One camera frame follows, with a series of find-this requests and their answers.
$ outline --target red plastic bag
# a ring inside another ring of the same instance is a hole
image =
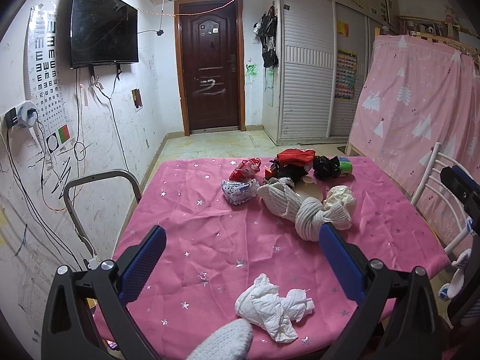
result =
[[[239,164],[233,173],[230,175],[230,181],[244,181],[251,180],[255,175],[260,172],[260,165],[262,161],[260,158],[251,158],[249,160],[243,160]]]

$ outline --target metal bolt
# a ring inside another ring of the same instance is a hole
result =
[[[64,275],[68,272],[68,267],[66,265],[59,266],[57,269],[57,273],[59,275]]]
[[[426,274],[425,270],[421,266],[415,268],[415,273],[418,276],[424,276]]]
[[[114,265],[115,265],[115,263],[113,261],[111,261],[111,259],[108,259],[108,260],[105,260],[104,262],[102,262],[101,267],[104,271],[108,271],[108,270],[112,269]]]
[[[373,259],[370,261],[370,266],[373,269],[382,269],[383,268],[383,262],[381,262],[379,259]]]

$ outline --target television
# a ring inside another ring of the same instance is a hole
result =
[[[138,62],[137,19],[121,0],[73,0],[70,67]]]

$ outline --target power adapter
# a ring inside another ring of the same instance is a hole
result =
[[[18,123],[17,109],[14,107],[5,114],[7,128],[12,128]]]

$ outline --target door threshold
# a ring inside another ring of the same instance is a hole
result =
[[[224,131],[237,131],[237,130],[240,130],[239,126],[216,127],[216,128],[205,128],[204,130],[192,130],[191,134],[203,134],[206,132],[224,132]]]

